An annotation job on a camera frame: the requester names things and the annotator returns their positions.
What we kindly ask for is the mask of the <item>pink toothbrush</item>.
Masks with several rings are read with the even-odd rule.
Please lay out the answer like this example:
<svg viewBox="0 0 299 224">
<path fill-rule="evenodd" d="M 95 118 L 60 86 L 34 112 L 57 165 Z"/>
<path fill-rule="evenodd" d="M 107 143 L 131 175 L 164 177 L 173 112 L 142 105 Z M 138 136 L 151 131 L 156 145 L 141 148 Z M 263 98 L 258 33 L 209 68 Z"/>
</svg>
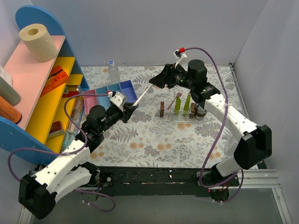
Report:
<svg viewBox="0 0 299 224">
<path fill-rule="evenodd" d="M 177 98 L 177 97 L 181 97 L 181 96 L 182 96 L 182 92 L 179 91 L 179 92 L 176 94 L 175 98 L 172 100 L 172 102 L 171 102 L 171 103 L 169 104 L 169 106 L 167 107 L 167 110 L 171 109 L 173 103 L 176 101 L 176 98 Z"/>
<path fill-rule="evenodd" d="M 150 84 L 148 88 L 143 92 L 143 94 L 133 103 L 133 106 L 137 106 L 139 104 L 139 102 L 141 101 L 141 99 L 144 97 L 144 95 L 146 94 L 146 92 L 149 90 L 151 86 L 152 84 Z"/>
</svg>

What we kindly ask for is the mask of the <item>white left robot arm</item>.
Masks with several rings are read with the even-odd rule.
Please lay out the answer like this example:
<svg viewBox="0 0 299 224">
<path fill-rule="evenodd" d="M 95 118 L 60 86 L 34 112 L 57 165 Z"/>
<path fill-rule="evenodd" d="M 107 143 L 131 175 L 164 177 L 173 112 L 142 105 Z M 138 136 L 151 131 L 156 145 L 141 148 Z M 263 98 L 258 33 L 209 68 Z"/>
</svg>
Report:
<svg viewBox="0 0 299 224">
<path fill-rule="evenodd" d="M 71 144 L 53 162 L 33 176 L 20 180 L 19 202 L 37 219 L 47 217 L 65 195 L 84 185 L 97 186 L 100 169 L 83 162 L 104 140 L 103 133 L 118 121 L 127 123 L 137 106 L 125 103 L 123 110 L 111 104 L 108 109 L 93 106 Z"/>
</svg>

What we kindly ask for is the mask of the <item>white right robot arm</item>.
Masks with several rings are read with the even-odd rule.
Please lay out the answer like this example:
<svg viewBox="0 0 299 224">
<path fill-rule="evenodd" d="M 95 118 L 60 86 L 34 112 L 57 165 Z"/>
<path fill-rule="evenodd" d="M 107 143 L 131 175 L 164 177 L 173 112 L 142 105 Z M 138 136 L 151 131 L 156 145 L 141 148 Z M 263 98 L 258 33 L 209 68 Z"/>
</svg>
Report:
<svg viewBox="0 0 299 224">
<path fill-rule="evenodd" d="M 207 68 L 201 60 L 191 60 L 188 69 L 166 64 L 160 74 L 149 80 L 161 89 L 178 85 L 190 90 L 195 103 L 225 124 L 232 137 L 225 144 L 228 157 L 212 168 L 211 179 L 222 185 L 228 176 L 241 169 L 250 169 L 272 155 L 272 132 L 259 126 L 229 105 L 220 91 L 207 80 Z"/>
</svg>

